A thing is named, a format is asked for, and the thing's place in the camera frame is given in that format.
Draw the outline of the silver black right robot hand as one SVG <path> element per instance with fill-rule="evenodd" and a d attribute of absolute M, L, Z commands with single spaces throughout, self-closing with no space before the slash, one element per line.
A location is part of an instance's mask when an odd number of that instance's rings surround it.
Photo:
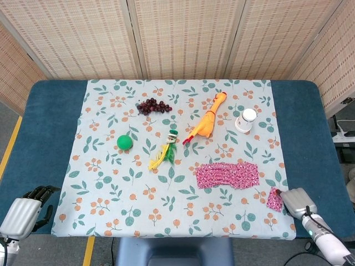
<path fill-rule="evenodd" d="M 304 216 L 317 214 L 318 209 L 310 196 L 303 188 L 294 188 L 287 191 L 276 190 L 288 212 L 295 219 L 302 220 Z"/>

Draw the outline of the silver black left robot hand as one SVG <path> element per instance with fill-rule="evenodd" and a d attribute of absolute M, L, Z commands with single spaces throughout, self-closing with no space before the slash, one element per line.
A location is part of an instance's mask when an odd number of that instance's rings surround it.
<path fill-rule="evenodd" d="M 53 214 L 53 205 L 47 207 L 44 218 L 39 220 L 38 217 L 45 203 L 57 191 L 60 191 L 59 187 L 38 186 L 16 198 L 1 224 L 1 236 L 19 241 L 47 225 Z"/>

